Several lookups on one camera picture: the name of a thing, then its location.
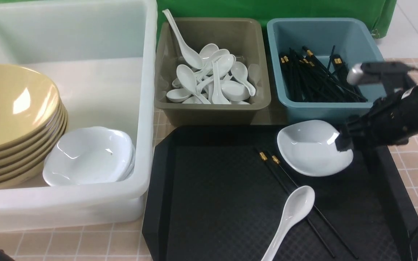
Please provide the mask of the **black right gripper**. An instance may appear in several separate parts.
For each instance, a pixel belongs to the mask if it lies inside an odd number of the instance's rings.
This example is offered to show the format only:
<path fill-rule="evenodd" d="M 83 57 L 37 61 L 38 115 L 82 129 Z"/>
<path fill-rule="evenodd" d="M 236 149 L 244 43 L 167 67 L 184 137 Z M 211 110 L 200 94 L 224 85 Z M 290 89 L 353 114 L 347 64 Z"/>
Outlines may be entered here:
<path fill-rule="evenodd" d="M 376 100 L 366 114 L 349 117 L 339 131 L 339 152 L 407 144 L 418 134 L 418 87 Z"/>

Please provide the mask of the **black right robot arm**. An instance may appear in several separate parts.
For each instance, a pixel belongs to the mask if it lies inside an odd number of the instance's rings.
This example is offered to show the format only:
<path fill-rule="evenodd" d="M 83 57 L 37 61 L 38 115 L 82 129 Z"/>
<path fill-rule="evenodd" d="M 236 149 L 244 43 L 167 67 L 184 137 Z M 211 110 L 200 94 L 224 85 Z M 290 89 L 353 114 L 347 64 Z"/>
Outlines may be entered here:
<path fill-rule="evenodd" d="M 408 144 L 418 135 L 418 85 L 376 99 L 367 113 L 350 116 L 339 132 L 335 145 L 340 152 Z"/>

